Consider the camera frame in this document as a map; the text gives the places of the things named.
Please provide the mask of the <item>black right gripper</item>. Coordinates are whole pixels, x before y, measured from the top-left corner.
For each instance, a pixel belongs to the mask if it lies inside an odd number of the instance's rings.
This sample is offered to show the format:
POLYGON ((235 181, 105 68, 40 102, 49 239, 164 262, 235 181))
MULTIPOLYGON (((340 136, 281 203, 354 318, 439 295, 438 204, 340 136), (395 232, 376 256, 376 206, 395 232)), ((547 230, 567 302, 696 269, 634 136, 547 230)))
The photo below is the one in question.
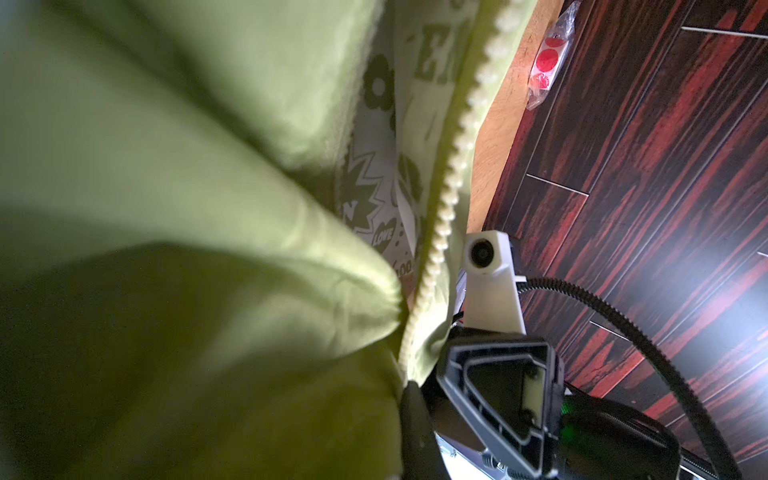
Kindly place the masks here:
POLYGON ((541 337, 454 338, 443 347, 436 379, 490 456, 512 478, 679 476, 679 441, 659 422, 626 405, 589 395, 566 396, 563 402, 563 367, 554 348, 541 337))

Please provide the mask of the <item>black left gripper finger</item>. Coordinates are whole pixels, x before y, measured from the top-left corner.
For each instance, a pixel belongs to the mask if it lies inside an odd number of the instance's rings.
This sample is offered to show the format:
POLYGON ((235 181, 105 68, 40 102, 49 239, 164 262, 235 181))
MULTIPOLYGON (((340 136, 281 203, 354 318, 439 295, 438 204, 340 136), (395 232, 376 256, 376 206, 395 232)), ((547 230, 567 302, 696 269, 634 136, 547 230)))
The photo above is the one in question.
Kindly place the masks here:
POLYGON ((403 479, 449 480, 422 391, 408 381, 399 407, 403 479))

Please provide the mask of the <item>green jacket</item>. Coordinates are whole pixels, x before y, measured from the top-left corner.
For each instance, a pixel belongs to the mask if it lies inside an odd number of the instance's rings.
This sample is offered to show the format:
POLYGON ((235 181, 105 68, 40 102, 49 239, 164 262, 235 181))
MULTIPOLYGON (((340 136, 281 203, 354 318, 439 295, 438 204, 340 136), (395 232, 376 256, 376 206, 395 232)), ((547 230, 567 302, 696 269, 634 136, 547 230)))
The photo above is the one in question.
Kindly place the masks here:
POLYGON ((532 1, 5 1, 1 475, 403 479, 532 1))

